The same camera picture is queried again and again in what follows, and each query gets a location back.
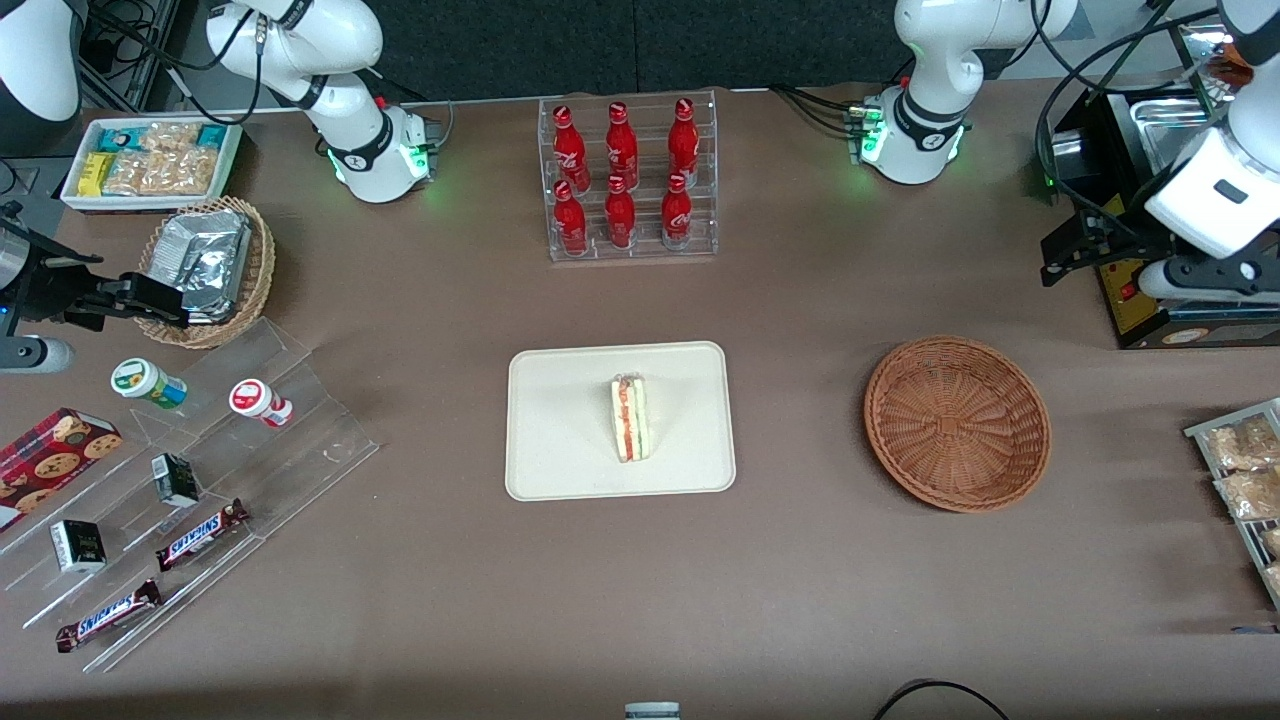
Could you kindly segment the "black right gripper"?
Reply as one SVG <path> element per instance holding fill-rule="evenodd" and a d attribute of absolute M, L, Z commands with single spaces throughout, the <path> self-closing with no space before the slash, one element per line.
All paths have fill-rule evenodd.
<path fill-rule="evenodd" d="M 104 328 L 101 316 L 189 325 L 179 290 L 137 272 L 114 281 L 99 278 L 88 265 L 101 261 L 99 255 L 83 255 L 40 233 L 4 228 L 3 319 L 69 324 L 91 332 Z M 92 313 L 81 307 L 87 297 L 92 297 Z"/>

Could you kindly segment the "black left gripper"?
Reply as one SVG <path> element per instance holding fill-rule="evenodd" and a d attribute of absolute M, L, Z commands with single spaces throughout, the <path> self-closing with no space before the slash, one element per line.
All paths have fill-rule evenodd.
<path fill-rule="evenodd" d="M 1093 266 L 1100 255 L 1100 287 L 1137 287 L 1140 272 L 1169 256 L 1169 236 L 1142 234 L 1135 238 L 1114 217 L 1078 208 L 1064 225 L 1065 236 L 1046 236 L 1039 242 L 1042 268 L 1039 282 L 1050 288 L 1074 270 Z"/>

